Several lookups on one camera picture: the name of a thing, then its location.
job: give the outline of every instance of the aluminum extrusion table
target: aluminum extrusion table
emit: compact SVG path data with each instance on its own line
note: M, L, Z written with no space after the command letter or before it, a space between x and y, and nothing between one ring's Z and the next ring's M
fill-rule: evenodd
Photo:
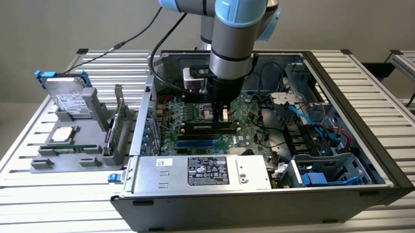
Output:
M103 51L78 55L72 64ZM86 70L98 96L115 108L115 84L124 85L126 102L136 111L148 73L147 51L118 51L79 67ZM314 54L370 126L410 180L415 182L415 117L353 55L339 50ZM130 233L127 223L110 203L122 186L108 184L114 171L31 174L31 160L46 142L58 119L47 98L0 161L0 232ZM247 228L215 232L415 232L415 193L390 206L374 206L345 224Z

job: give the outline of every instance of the cable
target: cable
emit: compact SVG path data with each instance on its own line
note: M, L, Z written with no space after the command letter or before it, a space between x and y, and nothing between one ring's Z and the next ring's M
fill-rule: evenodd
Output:
M265 145L262 144L262 140L259 141L259 145L261 145L263 148L274 148L274 147L278 147L278 146L281 146L281 145L283 145L283 144L287 144L287 142L282 142L282 143L277 144L275 146L269 147L269 146L265 146Z
M234 110L234 111L231 112L231 114L230 114L231 116L234 115L234 113L237 112L237 110L242 108L242 106L243 106L243 105L241 105L238 108L235 108L235 110Z
M254 70L255 70L255 67L257 67L257 64L258 64L258 59L259 59L259 55L258 55L258 53L254 53L253 66L251 66L251 70L247 73L246 77L249 77L254 73Z
M343 129L342 129L342 135L345 135L345 137L347 138L347 145L345 147L345 151L349 151L350 145L351 145L351 137L350 137L349 133Z
M299 106L298 110L302 109L302 107L305 107L307 104L310 103L319 103L322 105L322 110L323 110L323 126L326 125L326 115L327 115L327 111L325 109L325 104L322 102L319 102L318 100L310 100L307 101L303 105Z
M76 65L76 66L72 66L72 67L64 72L64 74L67 74L67 73L71 72L75 68L83 66L84 64L88 64L88 63L94 62L96 59L104 57L108 53L112 53L114 51L119 50L130 41L132 41L134 39L136 39L136 38L147 31L147 29L151 27L151 25L154 24L154 22L155 22L155 20L156 20L156 18L158 18L158 16L159 16L159 14L160 14L162 9L163 9L163 7L159 8L158 13L156 13L156 15L154 16L154 18L152 18L150 24L146 26L146 28L144 28L134 37L131 37L128 40L124 40L123 42L118 43L118 44L116 44L111 49L108 49L108 51L104 52L100 56L92 58L90 61L83 62L82 64L79 64L79 65Z
M155 60L155 55L156 55L156 52L162 46L162 44L164 43L164 41L167 40L167 38L170 37L170 35L173 34L173 32L175 31L177 27L179 26L179 24L182 23L185 17L187 16L187 13L185 13L181 17L181 19L178 20L177 24L174 25L174 27L170 29L168 33L166 34L166 36L163 37L163 39L159 41L154 51L151 52L151 55L150 55L150 59L148 59L148 67L150 67L150 71L152 73L152 75L156 77L156 79L166 85L168 86L171 89L175 89L186 94L191 94L191 95L198 95L198 93L195 92L191 92L178 86L175 86L174 84L168 83L160 76L159 74L156 73L155 71L155 66L154 66L154 60Z
M262 84L262 75L263 75L263 71L265 71L266 66L270 65L270 64L277 65L278 68L279 68L281 78L279 78L279 81L278 81L278 88L279 88L279 86L281 86L281 81L282 81L282 79L283 79L283 77L285 77L283 68L282 68L282 66L281 66L279 63L277 63L277 62L269 62L267 64L265 64L265 66L263 66L262 69L261 69L261 73L259 73L259 83L258 83L258 90L259 90L259 91L263 89L263 84Z
M310 116L307 116L307 115L305 115L303 113L301 113L299 110L298 110L293 105L289 106L289 109L290 109L295 114L298 114L298 116L303 117L303 118L310 122L310 124L311 124L313 126L315 126L315 130L317 130L317 132L318 132L318 134L319 134L319 136L321 136L321 138L322 138L322 140L323 140L323 142L325 142L325 147L326 147L326 149L325 149L325 156L327 156L327 155L329 155L329 150L330 150L329 142L327 142L327 140L326 140L326 137L325 137L323 132L322 132L321 129L317 127L317 125L315 125L313 119L310 118Z
M410 102L407 103L407 105L405 105L406 107L409 107L413 104L414 98L415 98L415 93L411 96Z
M262 105L262 103L263 103L266 100L271 100L271 96L267 96L267 97L259 99L259 100L257 101L257 104L261 103L261 105ZM255 107L255 103L253 104L253 107L251 107L251 110L250 110L250 112L249 112L249 115L250 115L250 113L253 112L254 107ZM278 128L262 126L262 125L257 124L257 123L254 122L254 120L251 120L251 122L253 122L253 124L254 124L257 127L262 128L262 129L265 129L265 130L277 130L277 131L279 131L279 132L283 133L283 130L281 130L281 129L278 129Z

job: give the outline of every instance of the silver metal panel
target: silver metal panel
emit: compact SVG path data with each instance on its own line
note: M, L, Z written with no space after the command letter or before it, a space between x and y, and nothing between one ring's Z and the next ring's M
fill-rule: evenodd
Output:
M103 51L90 51L84 60L92 59ZM318 59L322 62L346 62L350 61L341 51L315 51ZM143 62L147 63L148 52L146 51L119 51L108 54L96 62L115 63ZM91 74L100 93L102 90L111 90L115 83L127 83L123 89L142 90L146 75L142 72L115 71L104 72L103 68ZM355 77L365 76L365 73L331 73L334 79L353 80ZM370 86L339 86L345 93L382 93L375 85ZM134 104L128 102L130 107L138 110L140 101ZM56 106L50 99L44 101L34 118L23 130L11 150L0 161L0 232L43 232L43 233L131 233L126 221L115 211L108 198L118 194L122 189L119 184L108 184L107 178L111 172L79 172L60 174L31 174L28 173L31 158L38 155L38 146L28 142L38 141L32 139L42 137L48 133L51 125L56 121ZM357 108L361 114L370 113L394 113L397 116L399 110L391 103L389 104L359 104ZM391 117L390 115L377 115L377 117ZM378 137L409 138L413 130L405 129L401 132L397 128L401 126L389 125L387 122L377 123L371 127L379 134ZM411 129L411 123L405 119L399 123ZM393 158L399 161L410 180L415 182L415 166L407 161L415 161L415 148L393 148L387 150ZM229 229L215 232L227 233L413 233L415 231L415 193L409 194L402 200L390 206L374 206L363 211L345 224L321 224L305 226L279 226L265 228Z
M271 189L262 155L143 156L138 176L136 195Z

